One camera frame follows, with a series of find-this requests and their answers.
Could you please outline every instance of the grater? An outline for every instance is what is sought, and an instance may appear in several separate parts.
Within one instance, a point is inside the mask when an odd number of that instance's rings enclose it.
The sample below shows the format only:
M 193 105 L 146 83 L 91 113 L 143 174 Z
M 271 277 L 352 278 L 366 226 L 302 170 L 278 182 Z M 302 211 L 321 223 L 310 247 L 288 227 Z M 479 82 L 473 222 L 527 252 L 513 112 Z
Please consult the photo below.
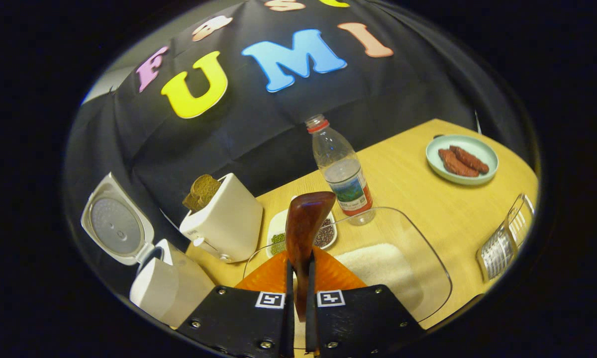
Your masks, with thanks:
M 485 282 L 495 278 L 508 267 L 528 233 L 534 214 L 533 203 L 526 194 L 521 193 L 513 202 L 504 221 L 478 249 L 478 263 Z

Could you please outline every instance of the foam letter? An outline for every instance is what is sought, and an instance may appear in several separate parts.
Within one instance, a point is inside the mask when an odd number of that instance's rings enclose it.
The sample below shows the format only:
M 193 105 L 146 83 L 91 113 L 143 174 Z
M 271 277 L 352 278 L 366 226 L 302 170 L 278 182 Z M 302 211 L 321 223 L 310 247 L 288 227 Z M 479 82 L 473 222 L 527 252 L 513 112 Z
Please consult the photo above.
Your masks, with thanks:
M 309 76 L 308 56 L 314 61 L 314 71 L 328 73 L 347 66 L 321 39 L 321 32 L 315 29 L 301 30 L 294 33 L 292 49 L 274 42 L 262 41 L 246 47 L 242 55 L 252 56 L 264 71 L 269 83 L 268 91 L 279 91 L 294 83 L 294 76 L 281 71 L 281 65 L 301 77 Z
M 162 65 L 162 54 L 167 50 L 167 46 L 160 48 L 148 61 L 137 68 L 135 72 L 139 75 L 139 91 L 143 91 L 157 77 L 159 71 L 154 69 Z
M 305 5 L 301 4 L 300 2 L 296 2 L 296 0 L 272 0 L 266 2 L 264 5 L 269 7 L 270 10 L 274 11 L 292 11 L 305 9 Z
M 348 30 L 365 46 L 365 54 L 369 57 L 387 57 L 394 54 L 389 47 L 378 41 L 362 23 L 347 22 L 338 25 L 339 29 Z
M 350 7 L 350 5 L 346 2 L 338 2 L 337 0 L 319 0 L 325 5 L 334 6 L 334 7 Z
M 211 18 L 203 23 L 203 25 L 197 27 L 194 32 L 192 32 L 192 41 L 204 39 L 206 36 L 212 34 L 214 30 L 221 29 L 222 27 L 228 25 L 231 21 L 232 17 L 226 17 L 223 15 Z
M 210 52 L 201 57 L 192 65 L 192 68 L 201 68 L 210 83 L 210 88 L 201 97 L 195 98 L 190 94 L 185 79 L 187 71 L 173 77 L 162 88 L 162 95 L 168 97 L 171 107 L 181 118 L 193 118 L 214 106 L 228 88 L 228 77 L 221 68 L 217 56 L 219 51 Z

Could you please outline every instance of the plate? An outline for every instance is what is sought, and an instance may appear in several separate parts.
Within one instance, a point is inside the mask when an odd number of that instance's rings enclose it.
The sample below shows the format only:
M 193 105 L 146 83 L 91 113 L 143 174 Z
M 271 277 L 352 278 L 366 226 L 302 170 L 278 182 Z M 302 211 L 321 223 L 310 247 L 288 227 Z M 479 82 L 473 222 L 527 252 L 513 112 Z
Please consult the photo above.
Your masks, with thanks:
M 274 217 L 270 220 L 270 226 L 267 228 L 267 239 L 265 240 L 265 245 L 272 244 L 272 237 L 274 235 L 285 233 L 285 222 L 287 221 L 287 217 L 288 217 L 288 210 L 285 209 L 285 210 L 281 211 L 280 213 L 274 215 Z M 330 219 L 331 222 L 334 222 L 334 215 L 332 214 L 332 211 L 330 211 L 330 213 L 327 215 L 327 218 Z M 324 247 L 321 247 L 321 249 L 323 249 L 323 250 L 326 250 L 328 247 L 332 246 L 332 244 L 336 241 L 336 237 L 338 236 L 336 224 L 334 224 L 332 227 L 334 229 L 334 237 L 330 243 L 328 243 Z M 272 254 L 271 246 L 265 248 L 265 253 L 267 254 L 267 256 L 269 258 L 274 256 Z
M 438 155 L 439 149 L 449 149 L 450 145 L 457 145 L 458 147 L 466 150 L 467 152 L 478 157 L 485 165 L 489 166 L 489 172 L 487 174 L 480 174 L 478 177 L 463 177 L 462 175 L 456 175 L 449 173 L 444 169 L 444 162 Z M 470 136 L 461 135 L 450 135 L 440 136 L 426 146 L 426 160 L 429 165 L 439 176 L 453 181 L 454 183 L 462 185 L 481 185 L 487 183 L 494 178 L 499 166 L 499 159 L 496 152 L 484 144 L 482 141 Z

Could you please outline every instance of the black cloth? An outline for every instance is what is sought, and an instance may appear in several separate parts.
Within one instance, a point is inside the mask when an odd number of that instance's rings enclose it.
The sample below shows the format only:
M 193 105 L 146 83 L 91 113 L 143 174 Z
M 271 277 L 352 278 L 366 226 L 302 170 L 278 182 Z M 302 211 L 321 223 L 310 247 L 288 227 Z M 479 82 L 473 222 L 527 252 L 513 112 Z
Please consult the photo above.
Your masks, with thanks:
M 132 71 L 114 93 L 82 106 L 66 152 L 67 218 L 77 228 L 78 247 L 114 292 L 128 296 L 136 268 L 108 257 L 80 226 L 89 194 L 109 172 L 148 216 L 155 242 L 167 238 L 185 250 L 189 240 L 162 212 L 179 225 L 188 211 L 181 201 L 202 174 L 234 173 L 256 196 L 316 170 L 303 121 L 317 113 L 362 150 L 433 118 L 476 130 L 477 110 L 485 135 L 530 161 L 514 102 L 464 48 L 399 8 L 348 3 L 345 9 L 310 3 L 287 12 L 271 11 L 263 0 L 229 7 L 214 16 L 233 21 L 202 41 L 192 42 L 192 32 L 207 19 L 156 46 L 155 51 L 163 45 L 169 50 L 142 93 Z M 345 22 L 364 23 L 394 55 L 365 55 L 356 38 L 337 28 Z M 317 74 L 310 66 L 307 79 L 287 71 L 296 83 L 269 93 L 262 69 L 241 51 L 260 41 L 291 48 L 292 34 L 304 29 L 320 30 L 347 67 Z M 202 115 L 179 118 L 160 94 L 162 86 L 188 71 L 191 93 L 205 93 L 208 82 L 192 64 L 215 50 L 228 77 L 225 95 Z

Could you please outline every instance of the white appliance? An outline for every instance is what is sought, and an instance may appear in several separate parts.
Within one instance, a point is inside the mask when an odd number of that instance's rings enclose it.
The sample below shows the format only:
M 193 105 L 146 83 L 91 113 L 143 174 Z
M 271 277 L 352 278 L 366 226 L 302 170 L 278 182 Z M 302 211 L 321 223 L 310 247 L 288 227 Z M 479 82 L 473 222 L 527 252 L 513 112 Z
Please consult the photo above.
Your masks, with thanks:
M 232 173 L 205 208 L 189 211 L 180 231 L 194 246 L 224 263 L 247 260 L 257 249 L 263 206 Z
M 214 288 L 203 269 L 167 240 L 153 245 L 153 226 L 112 173 L 89 196 L 82 227 L 112 258 L 139 263 L 130 301 L 169 326 L 180 325 Z

